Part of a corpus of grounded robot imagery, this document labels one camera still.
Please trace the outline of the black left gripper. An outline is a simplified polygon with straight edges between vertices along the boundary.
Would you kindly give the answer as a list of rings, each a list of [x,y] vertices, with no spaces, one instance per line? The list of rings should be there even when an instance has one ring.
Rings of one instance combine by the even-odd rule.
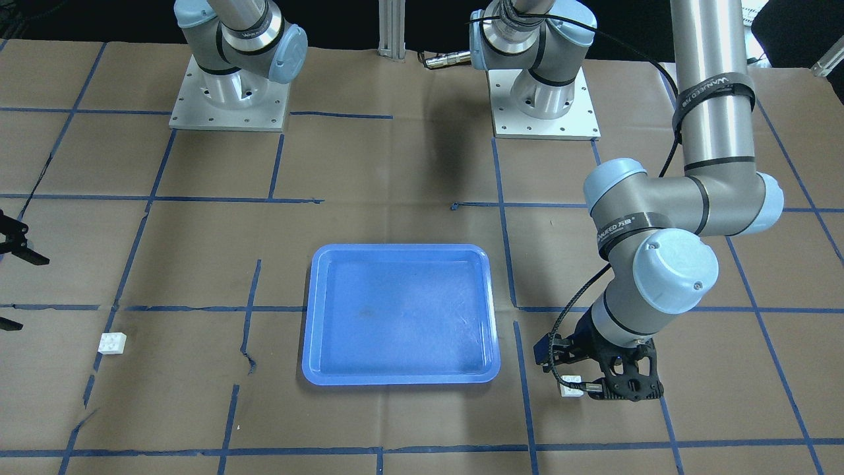
[[[563,338],[557,329],[551,330],[549,360],[545,370],[561,384],[557,366],[580,363],[591,359],[599,364],[603,378],[585,384],[591,399],[603,402],[629,400],[657,400],[663,397],[664,387],[658,379],[656,346],[651,338],[635,338],[631,346],[609,342],[591,323],[579,324],[575,333]]]

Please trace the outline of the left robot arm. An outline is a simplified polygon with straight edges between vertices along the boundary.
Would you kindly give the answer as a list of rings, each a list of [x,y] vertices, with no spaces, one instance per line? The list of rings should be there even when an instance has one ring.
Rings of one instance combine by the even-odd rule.
[[[567,337],[561,320],[534,346],[560,386],[595,400],[663,396],[653,337],[696,307],[719,263],[705,236],[757,234],[783,213],[777,180],[754,153],[754,81],[748,75],[739,1],[670,3],[676,77],[673,148],[683,175],[651,177],[638,160],[597,166],[583,195],[597,249],[614,276]],[[578,1],[493,1],[472,13],[469,54],[483,71],[518,72],[508,109],[552,125],[572,113],[576,78],[599,35]]]

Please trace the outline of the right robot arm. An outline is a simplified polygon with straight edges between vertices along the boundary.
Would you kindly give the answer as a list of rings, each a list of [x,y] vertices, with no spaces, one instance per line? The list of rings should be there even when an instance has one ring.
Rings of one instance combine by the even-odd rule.
[[[163,37],[181,29],[198,61],[205,103],[215,111],[256,108],[262,88],[291,82],[307,54],[307,34],[274,1],[177,1],[172,13],[162,1],[84,1],[61,18],[92,37],[103,26],[106,40],[122,27],[147,25],[146,38],[159,28]]]

